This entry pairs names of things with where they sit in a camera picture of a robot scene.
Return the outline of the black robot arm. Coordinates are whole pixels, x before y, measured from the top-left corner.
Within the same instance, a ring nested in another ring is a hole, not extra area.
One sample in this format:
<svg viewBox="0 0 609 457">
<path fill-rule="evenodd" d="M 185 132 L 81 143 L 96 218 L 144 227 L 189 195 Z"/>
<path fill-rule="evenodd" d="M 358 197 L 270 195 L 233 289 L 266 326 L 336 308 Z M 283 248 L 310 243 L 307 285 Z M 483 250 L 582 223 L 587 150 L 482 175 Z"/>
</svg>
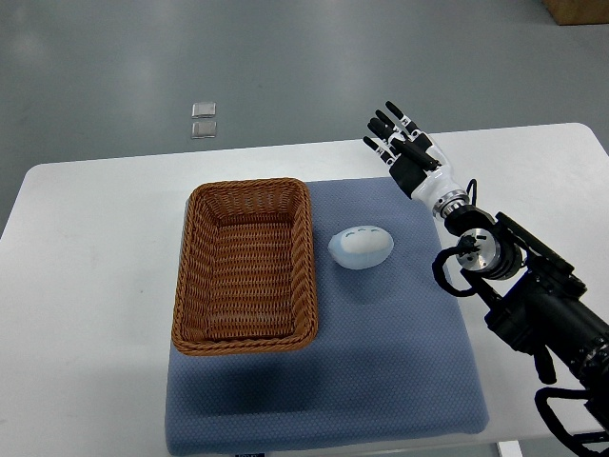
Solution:
<svg viewBox="0 0 609 457">
<path fill-rule="evenodd" d="M 477 202 L 478 183 L 462 188 L 443 151 L 392 102 L 376 110 L 363 141 L 387 164 L 401 191 L 426 204 L 458 241 L 432 264 L 454 297 L 479 296 L 487 327 L 529 354 L 544 384 L 534 397 L 550 432 L 578 456 L 608 440 L 608 325 L 580 300 L 574 268 L 502 212 Z"/>
</svg>

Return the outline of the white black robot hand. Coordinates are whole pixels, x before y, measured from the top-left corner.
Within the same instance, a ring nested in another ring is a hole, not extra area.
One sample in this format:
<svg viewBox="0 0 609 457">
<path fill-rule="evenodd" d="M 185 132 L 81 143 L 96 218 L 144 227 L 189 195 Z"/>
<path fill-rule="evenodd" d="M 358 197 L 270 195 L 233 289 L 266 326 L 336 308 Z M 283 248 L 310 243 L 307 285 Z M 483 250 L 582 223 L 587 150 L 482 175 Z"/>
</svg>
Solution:
<svg viewBox="0 0 609 457">
<path fill-rule="evenodd" d="M 455 210 L 466 205 L 466 190 L 453 180 L 453 170 L 442 150 L 417 124 L 391 101 L 385 107 L 403 130 L 381 110 L 367 124 L 388 148 L 368 136 L 363 142 L 389 166 L 389 173 L 411 200 L 423 202 L 430 210 Z"/>
</svg>

